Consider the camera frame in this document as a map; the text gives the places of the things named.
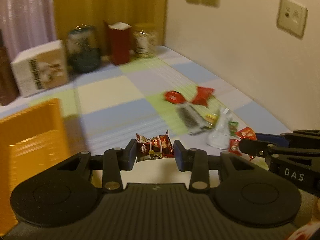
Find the person's right hand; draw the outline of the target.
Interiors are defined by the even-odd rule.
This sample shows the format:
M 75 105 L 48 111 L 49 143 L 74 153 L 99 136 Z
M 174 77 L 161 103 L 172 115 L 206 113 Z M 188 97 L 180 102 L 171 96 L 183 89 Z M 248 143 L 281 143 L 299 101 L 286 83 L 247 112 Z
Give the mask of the person's right hand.
M 297 229 L 288 237 L 288 240 L 320 240 L 319 202 L 315 204 L 310 222 Z

